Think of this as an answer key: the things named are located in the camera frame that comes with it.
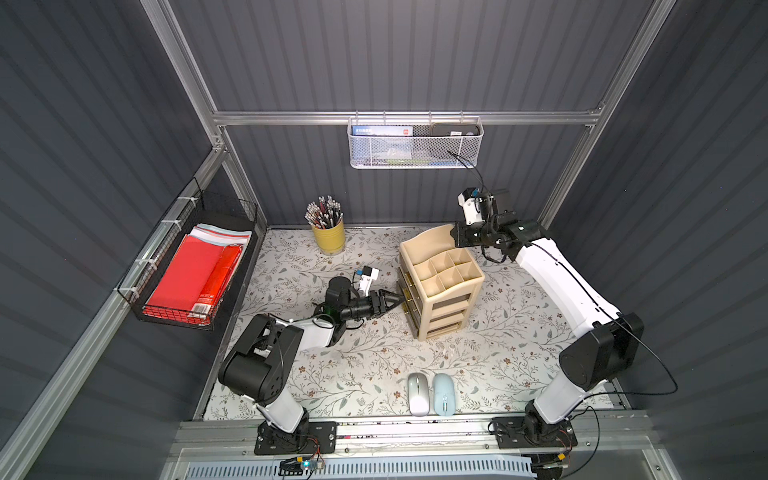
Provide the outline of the beige drawer organizer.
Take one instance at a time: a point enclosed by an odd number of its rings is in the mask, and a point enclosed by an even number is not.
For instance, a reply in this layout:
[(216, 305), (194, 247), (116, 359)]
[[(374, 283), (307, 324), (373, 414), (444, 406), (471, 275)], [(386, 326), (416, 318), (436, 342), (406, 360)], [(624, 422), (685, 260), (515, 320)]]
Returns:
[(425, 341), (466, 326), (485, 275), (450, 224), (426, 230), (399, 245), (398, 284), (416, 339)]

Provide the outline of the grey computer mouse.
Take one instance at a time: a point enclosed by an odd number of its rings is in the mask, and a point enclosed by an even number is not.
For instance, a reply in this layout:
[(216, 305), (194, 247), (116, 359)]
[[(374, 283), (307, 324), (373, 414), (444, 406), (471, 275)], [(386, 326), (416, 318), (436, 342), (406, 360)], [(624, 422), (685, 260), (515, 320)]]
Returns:
[(426, 416), (430, 412), (430, 388), (425, 374), (411, 373), (407, 379), (409, 411), (413, 416)]

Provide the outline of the light blue computer mouse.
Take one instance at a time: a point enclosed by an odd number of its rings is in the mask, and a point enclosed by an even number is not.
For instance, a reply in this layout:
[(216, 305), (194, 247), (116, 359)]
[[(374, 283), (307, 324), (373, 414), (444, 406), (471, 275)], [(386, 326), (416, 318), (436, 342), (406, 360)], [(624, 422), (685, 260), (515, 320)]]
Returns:
[(438, 373), (433, 379), (433, 409), (439, 416), (453, 416), (456, 413), (457, 400), (453, 379)]

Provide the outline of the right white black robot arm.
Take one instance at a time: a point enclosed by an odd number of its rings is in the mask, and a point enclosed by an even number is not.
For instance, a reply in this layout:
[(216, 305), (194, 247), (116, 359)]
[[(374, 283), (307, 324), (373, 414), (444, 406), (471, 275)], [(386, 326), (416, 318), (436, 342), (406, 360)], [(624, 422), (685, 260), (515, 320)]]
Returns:
[(451, 236), (458, 247), (496, 248), (504, 259), (514, 260), (544, 288), (575, 336), (559, 354), (558, 375), (526, 406), (527, 435), (558, 430), (593, 388), (633, 364), (644, 331), (642, 320), (621, 313), (592, 288), (537, 222), (495, 226), (459, 221)]

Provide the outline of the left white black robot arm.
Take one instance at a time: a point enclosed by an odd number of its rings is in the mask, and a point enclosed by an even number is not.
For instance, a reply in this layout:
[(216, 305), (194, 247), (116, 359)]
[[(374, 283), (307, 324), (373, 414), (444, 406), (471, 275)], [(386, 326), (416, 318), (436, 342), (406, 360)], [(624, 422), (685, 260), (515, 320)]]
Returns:
[(361, 326), (404, 301), (403, 294), (385, 289), (363, 296), (353, 291), (349, 278), (336, 276), (308, 318), (255, 315), (222, 361), (218, 382), (250, 400), (267, 426), (294, 434), (308, 422), (306, 409), (285, 391), (296, 355), (333, 346), (350, 329), (350, 322)]

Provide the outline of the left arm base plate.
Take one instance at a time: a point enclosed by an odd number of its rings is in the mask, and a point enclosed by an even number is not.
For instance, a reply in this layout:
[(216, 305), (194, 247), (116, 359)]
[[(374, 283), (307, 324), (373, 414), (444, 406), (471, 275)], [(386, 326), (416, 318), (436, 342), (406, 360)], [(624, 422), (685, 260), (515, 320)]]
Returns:
[(257, 456), (310, 455), (319, 451), (335, 451), (338, 423), (332, 421), (302, 421), (288, 433), (267, 421), (258, 426), (254, 454)]

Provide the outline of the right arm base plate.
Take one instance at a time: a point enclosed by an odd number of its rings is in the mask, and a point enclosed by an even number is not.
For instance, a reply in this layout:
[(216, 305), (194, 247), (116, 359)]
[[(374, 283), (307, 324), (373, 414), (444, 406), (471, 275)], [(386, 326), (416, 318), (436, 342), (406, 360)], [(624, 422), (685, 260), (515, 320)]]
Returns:
[(571, 423), (542, 423), (531, 416), (494, 417), (487, 425), (500, 449), (558, 448), (570, 450), (578, 445)]

